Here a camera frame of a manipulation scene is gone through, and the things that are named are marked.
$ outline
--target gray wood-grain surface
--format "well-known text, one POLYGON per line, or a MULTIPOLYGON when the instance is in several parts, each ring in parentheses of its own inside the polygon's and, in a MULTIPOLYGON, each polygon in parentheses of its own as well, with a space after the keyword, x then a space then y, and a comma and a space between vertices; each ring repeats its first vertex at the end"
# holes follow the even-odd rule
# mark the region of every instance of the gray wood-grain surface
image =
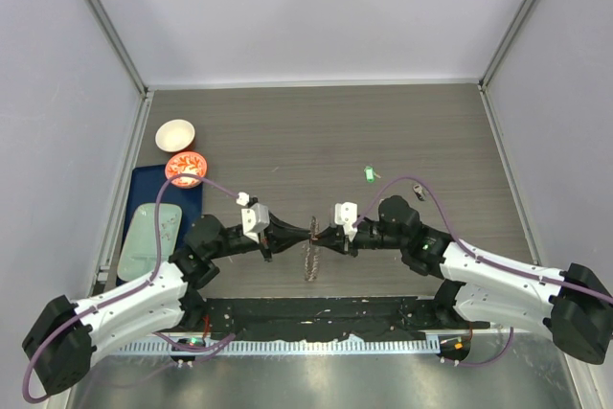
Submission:
MULTIPOLYGON (((387 181, 406 173, 426 179, 460 235, 491 252, 530 261, 477 86, 474 84, 251 88, 158 91, 149 113, 138 166, 166 163, 157 128, 186 119, 208 177, 257 196, 279 218, 308 227, 329 223, 336 202, 364 209, 387 181), (382 179, 367 183, 364 167, 382 179)), ((394 186, 443 228, 431 199, 418 202, 412 183, 394 186)), ((232 199, 207 187, 204 210, 239 223, 232 199)), ((318 279, 304 281, 301 246, 274 257, 259 254, 216 261, 221 274, 211 297, 432 295, 440 282, 412 273, 395 251, 363 251, 353 259, 324 250, 318 279)))

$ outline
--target small plate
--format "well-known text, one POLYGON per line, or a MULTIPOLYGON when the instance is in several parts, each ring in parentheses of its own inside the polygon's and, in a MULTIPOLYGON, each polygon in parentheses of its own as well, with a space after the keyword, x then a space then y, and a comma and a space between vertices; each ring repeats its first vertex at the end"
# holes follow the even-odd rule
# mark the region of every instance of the small plate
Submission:
MULTIPOLYGON (((131 282, 153 270, 156 260, 155 203, 145 203, 134 212, 119 258, 117 276, 131 282)), ((174 245, 181 225, 181 208, 177 205, 160 205, 160 235, 162 236, 162 261, 174 252, 174 245)))
MULTIPOLYGON (((181 172, 188 172, 204 177, 207 174, 207 161, 196 152, 181 152, 174 155, 166 164, 164 173, 166 178, 173 177, 181 172)), ((183 189, 190 189, 200 184, 200 181, 190 177, 179 177, 172 181, 172 185, 183 189)))

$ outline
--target green object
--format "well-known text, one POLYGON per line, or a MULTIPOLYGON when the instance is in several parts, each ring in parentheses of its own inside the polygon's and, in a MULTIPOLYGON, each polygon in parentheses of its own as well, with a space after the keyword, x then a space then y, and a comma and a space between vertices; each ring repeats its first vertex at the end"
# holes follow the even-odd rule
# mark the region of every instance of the green object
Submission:
POLYGON ((375 181, 375 169, 373 167, 366 167, 364 173, 366 174, 366 180, 368 182, 375 181))
MULTIPOLYGON (((155 247, 154 215, 155 203, 144 203, 134 212, 117 267, 117 276, 124 282, 136 280, 155 267, 157 248, 155 247)), ((181 226, 181 216, 181 208, 177 205, 160 204, 162 261, 167 261, 174 252, 174 245, 181 226)))

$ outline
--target white wall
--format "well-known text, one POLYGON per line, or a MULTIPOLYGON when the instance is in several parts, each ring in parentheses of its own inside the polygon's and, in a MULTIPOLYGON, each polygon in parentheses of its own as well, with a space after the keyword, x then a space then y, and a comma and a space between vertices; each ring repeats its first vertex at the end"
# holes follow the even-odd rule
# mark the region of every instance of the white wall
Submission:
POLYGON ((613 290, 613 2, 540 0, 490 90, 547 263, 613 290))
POLYGON ((87 293, 138 101, 83 0, 0 0, 3 408, 30 407, 21 341, 40 310, 87 293))
POLYGON ((480 78, 521 0, 102 0, 148 84, 480 78))

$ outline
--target red plate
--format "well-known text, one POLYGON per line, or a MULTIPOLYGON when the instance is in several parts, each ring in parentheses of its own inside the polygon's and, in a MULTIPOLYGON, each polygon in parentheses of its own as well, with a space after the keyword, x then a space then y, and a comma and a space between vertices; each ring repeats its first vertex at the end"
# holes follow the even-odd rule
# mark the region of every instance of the red plate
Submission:
MULTIPOLYGON (((202 155, 196 152, 181 152, 174 155, 166 164, 166 178, 173 177, 181 172, 196 174, 204 177, 207 173, 207 161, 202 155)), ((197 186, 200 181, 191 177, 179 177, 172 181, 172 184, 182 189, 191 189, 197 186)))

